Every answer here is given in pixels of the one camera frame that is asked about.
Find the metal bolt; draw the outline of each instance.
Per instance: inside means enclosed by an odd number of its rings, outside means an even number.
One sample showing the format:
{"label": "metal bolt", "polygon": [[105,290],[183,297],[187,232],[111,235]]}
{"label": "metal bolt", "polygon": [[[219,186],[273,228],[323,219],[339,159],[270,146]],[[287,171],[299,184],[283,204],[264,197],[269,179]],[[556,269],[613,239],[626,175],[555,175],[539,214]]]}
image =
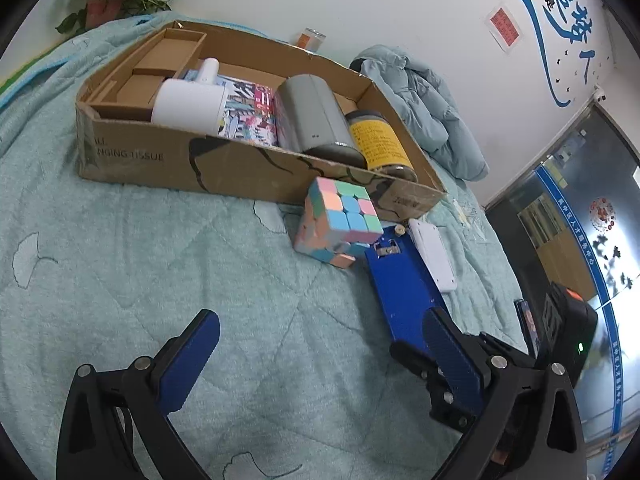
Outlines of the metal bolt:
{"label": "metal bolt", "polygon": [[500,368],[500,370],[504,370],[507,367],[507,359],[501,355],[494,355],[491,358],[491,364],[496,368]]}
{"label": "metal bolt", "polygon": [[89,365],[82,365],[76,370],[78,377],[87,377],[91,373],[91,367]]}
{"label": "metal bolt", "polygon": [[551,365],[551,371],[556,375],[564,375],[564,367],[560,363],[553,363]]}
{"label": "metal bolt", "polygon": [[151,366],[151,357],[142,356],[133,363],[136,370],[146,370]]}

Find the red paper notice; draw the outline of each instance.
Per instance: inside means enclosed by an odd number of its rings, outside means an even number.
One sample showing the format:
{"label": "red paper notice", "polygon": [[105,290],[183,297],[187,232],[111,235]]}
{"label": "red paper notice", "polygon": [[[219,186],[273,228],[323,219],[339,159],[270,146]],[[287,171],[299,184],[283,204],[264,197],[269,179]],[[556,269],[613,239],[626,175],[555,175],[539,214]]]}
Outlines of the red paper notice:
{"label": "red paper notice", "polygon": [[507,46],[511,46],[513,42],[518,39],[518,31],[503,8],[498,9],[498,12],[492,16],[491,22],[495,25],[495,28],[498,29],[498,32],[500,32]]}

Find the terracotta pot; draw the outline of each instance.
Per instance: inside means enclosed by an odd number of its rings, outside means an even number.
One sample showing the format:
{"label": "terracotta pot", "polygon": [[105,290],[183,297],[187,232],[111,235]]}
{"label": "terracotta pot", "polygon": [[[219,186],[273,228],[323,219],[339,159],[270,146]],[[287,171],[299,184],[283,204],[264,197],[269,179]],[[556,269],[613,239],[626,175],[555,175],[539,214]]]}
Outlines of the terracotta pot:
{"label": "terracotta pot", "polygon": [[115,20],[123,0],[86,0],[87,29]]}

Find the bottle with yellow label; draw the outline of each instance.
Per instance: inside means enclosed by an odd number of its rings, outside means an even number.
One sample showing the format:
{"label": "bottle with yellow label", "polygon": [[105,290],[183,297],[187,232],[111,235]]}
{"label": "bottle with yellow label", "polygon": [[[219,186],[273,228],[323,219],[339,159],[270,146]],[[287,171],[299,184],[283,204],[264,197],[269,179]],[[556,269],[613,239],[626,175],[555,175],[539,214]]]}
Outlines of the bottle with yellow label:
{"label": "bottle with yellow label", "polygon": [[351,137],[367,161],[367,169],[418,182],[414,167],[396,133],[382,114],[356,110],[345,115]]}

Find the black lid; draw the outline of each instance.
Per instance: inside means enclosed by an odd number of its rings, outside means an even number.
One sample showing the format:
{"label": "black lid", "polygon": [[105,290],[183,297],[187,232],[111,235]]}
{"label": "black lid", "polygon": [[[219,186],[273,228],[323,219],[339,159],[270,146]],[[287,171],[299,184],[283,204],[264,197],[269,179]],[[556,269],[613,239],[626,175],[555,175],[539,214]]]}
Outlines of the black lid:
{"label": "black lid", "polygon": [[366,115],[374,115],[376,117],[379,117],[386,123],[386,119],[384,115],[375,110],[354,110],[353,112],[349,112],[348,114],[346,114],[344,118],[347,119],[348,121],[352,121],[354,119],[357,119],[358,117],[362,117]]}

